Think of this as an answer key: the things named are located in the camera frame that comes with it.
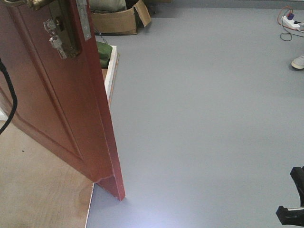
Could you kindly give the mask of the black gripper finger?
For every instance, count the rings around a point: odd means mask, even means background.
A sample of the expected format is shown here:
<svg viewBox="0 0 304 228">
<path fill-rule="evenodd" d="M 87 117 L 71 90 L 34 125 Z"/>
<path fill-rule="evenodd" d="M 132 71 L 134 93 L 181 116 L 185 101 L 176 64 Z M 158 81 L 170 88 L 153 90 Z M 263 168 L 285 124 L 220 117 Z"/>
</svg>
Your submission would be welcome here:
<svg viewBox="0 0 304 228">
<path fill-rule="evenodd" d="M 303 167 L 293 167 L 290 176 L 292 177 L 295 186 L 297 188 L 300 206 L 304 206 L 304 168 Z"/>
<path fill-rule="evenodd" d="M 303 226 L 304 225 L 304 208 L 285 208 L 279 206 L 276 215 L 282 225 L 295 225 Z"/>
</svg>

